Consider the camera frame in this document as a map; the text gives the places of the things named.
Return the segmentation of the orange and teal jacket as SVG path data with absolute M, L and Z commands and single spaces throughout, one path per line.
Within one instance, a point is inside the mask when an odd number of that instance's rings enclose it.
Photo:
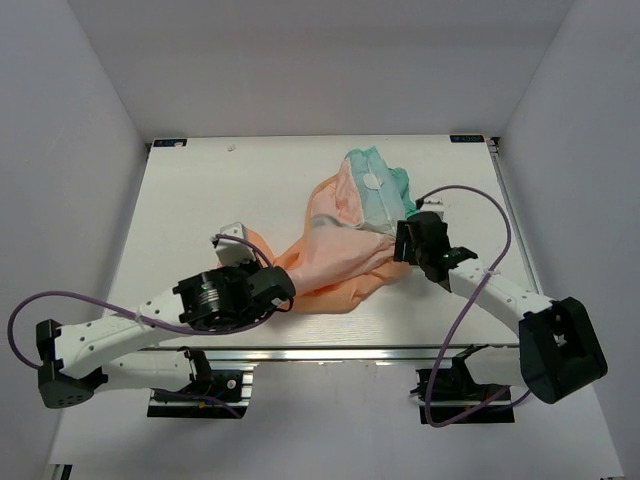
M 246 244 L 256 259 L 264 254 L 287 272 L 294 312 L 342 314 L 408 273 L 408 265 L 393 261 L 396 227 L 417 211 L 405 169 L 389 167 L 374 147 L 354 149 L 312 191 L 293 245 L 274 255 L 248 228 Z

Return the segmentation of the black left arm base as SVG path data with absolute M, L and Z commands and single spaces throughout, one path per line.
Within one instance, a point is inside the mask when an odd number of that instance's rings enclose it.
M 147 417 L 241 420 L 252 396 L 255 365 L 216 361 L 203 350 L 179 352 L 190 363 L 189 383 L 177 391 L 153 390 Z

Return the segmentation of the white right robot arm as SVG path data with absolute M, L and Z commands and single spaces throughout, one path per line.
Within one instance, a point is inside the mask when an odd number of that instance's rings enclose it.
M 466 348 L 436 375 L 437 388 L 472 399 L 489 386 L 518 386 L 553 404 L 607 374 L 604 352 L 579 300 L 554 300 L 519 286 L 471 250 L 451 246 L 447 231 L 434 212 L 399 221 L 394 261 L 420 268 L 429 281 L 480 307 L 511 330 L 518 344 Z

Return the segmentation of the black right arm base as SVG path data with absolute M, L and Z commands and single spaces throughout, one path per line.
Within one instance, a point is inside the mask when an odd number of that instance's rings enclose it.
M 487 348 L 487 345 L 472 345 L 441 362 L 436 373 L 430 406 L 432 419 L 436 423 L 466 413 L 502 389 L 498 384 L 477 383 L 463 363 L 472 354 Z M 457 421 L 457 424 L 514 423 L 515 416 L 510 404 L 511 392 L 507 390 L 489 406 Z

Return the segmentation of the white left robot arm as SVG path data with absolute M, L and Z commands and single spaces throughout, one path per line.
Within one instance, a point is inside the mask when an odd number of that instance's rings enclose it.
M 163 397 L 219 404 L 229 399 L 204 352 L 150 351 L 172 338 L 250 330 L 293 306 L 296 289 L 281 267 L 220 267 L 181 280 L 135 312 L 78 325 L 36 327 L 42 361 L 38 390 L 46 407 L 79 405 L 109 390 L 151 389 Z

